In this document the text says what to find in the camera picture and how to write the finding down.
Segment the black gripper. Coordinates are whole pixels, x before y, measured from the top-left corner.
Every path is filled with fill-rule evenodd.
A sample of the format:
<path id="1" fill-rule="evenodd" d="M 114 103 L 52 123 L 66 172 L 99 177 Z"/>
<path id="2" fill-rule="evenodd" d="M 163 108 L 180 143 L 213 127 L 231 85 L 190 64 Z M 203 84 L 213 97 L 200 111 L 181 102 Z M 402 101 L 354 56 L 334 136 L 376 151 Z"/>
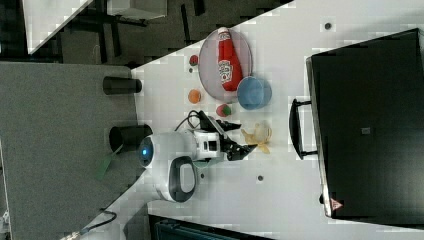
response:
<path id="1" fill-rule="evenodd" d="M 241 124 L 231 123 L 228 121 L 217 121 L 220 128 L 224 131 L 232 131 L 241 128 Z M 226 154 L 228 161 L 242 160 L 244 157 L 249 155 L 253 150 L 256 149 L 257 144 L 253 145 L 239 145 L 237 142 L 230 139 L 227 135 L 221 134 L 219 136 L 220 149 Z"/>

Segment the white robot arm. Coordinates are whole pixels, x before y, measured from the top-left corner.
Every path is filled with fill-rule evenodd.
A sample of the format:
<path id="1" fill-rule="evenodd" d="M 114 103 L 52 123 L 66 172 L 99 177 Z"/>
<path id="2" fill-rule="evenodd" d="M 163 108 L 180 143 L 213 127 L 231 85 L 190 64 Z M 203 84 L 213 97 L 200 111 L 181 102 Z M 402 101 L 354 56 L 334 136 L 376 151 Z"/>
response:
<path id="1" fill-rule="evenodd" d="M 256 148 L 227 135 L 239 127 L 206 117 L 198 129 L 147 136 L 138 148 L 141 176 L 85 227 L 60 240 L 126 240 L 125 226 L 147 203 L 188 201 L 196 190 L 196 161 L 238 161 Z"/>

